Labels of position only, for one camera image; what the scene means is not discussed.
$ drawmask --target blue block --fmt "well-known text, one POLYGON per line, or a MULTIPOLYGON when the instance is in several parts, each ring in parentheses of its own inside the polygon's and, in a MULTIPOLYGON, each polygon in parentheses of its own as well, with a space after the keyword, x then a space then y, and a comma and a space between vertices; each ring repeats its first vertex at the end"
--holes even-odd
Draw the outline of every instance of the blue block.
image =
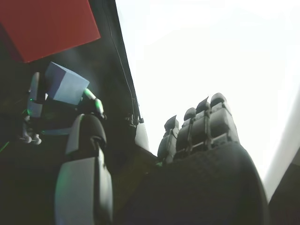
POLYGON ((54 62, 48 66, 45 77, 49 88, 47 94, 56 101, 78 105, 89 81, 77 73, 54 62))

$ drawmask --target textured black palm pad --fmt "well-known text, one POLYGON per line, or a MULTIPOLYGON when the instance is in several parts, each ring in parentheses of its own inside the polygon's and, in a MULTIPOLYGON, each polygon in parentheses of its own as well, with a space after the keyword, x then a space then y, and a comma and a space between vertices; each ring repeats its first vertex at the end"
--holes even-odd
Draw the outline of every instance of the textured black palm pad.
POLYGON ((259 175, 236 143, 198 152, 148 174, 116 218, 122 225, 267 225, 268 221, 259 175))

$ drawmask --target blue cube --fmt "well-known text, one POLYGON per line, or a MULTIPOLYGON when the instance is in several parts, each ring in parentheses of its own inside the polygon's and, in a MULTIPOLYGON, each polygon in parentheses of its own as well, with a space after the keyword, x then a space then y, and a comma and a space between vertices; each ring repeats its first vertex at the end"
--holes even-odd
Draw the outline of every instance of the blue cube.
POLYGON ((49 84, 47 94, 56 101, 78 105, 89 81, 54 62, 48 66, 45 77, 49 84))

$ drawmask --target red block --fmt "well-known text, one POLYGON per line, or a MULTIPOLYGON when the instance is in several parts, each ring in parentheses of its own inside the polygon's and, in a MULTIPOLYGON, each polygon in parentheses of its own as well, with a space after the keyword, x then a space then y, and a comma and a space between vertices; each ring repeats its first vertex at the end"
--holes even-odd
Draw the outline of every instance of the red block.
POLYGON ((30 62, 100 38, 88 0, 2 0, 0 38, 30 62))

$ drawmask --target white background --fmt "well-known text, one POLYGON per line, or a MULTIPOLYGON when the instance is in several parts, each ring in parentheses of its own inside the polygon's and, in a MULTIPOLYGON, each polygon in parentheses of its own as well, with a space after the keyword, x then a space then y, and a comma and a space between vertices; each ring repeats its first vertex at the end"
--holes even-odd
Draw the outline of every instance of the white background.
POLYGON ((169 118, 221 92, 264 181, 300 86, 300 1, 116 3, 151 152, 169 118))

